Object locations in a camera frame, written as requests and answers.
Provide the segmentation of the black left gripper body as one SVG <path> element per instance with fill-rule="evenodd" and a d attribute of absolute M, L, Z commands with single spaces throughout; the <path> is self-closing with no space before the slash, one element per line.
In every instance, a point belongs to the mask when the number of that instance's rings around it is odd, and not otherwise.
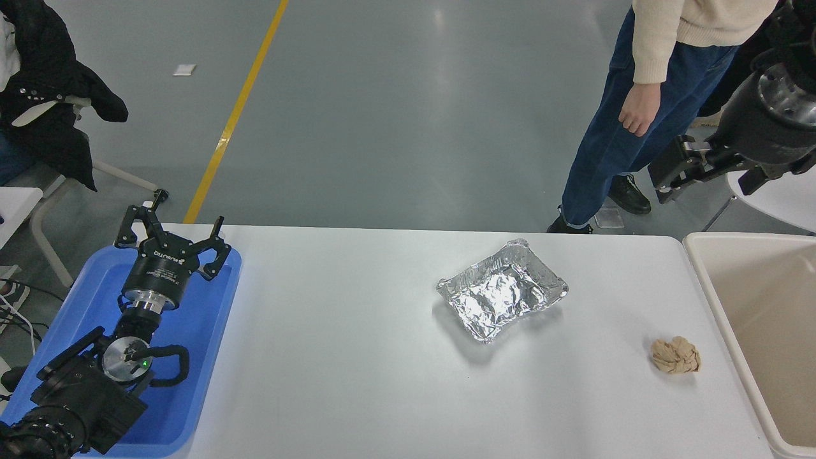
<path fill-rule="evenodd" d="M 192 244 L 172 233 L 146 238 L 120 293 L 135 300 L 138 293 L 151 291 L 167 302 L 180 302 L 194 270 Z"/>

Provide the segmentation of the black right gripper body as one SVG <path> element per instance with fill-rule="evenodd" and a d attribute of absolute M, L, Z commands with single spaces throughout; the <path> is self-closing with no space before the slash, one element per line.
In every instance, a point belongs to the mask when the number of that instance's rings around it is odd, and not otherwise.
<path fill-rule="evenodd" d="M 763 164 L 788 164 L 814 149 L 814 93 L 787 69 L 755 71 L 732 94 L 709 142 Z"/>

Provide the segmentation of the person's hand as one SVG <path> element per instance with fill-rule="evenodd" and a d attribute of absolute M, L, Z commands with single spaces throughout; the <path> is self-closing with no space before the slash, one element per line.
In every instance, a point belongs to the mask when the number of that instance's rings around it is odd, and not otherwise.
<path fill-rule="evenodd" d="M 618 121 L 637 137 L 644 136 L 655 122 L 661 102 L 661 84 L 633 84 L 627 93 Z"/>

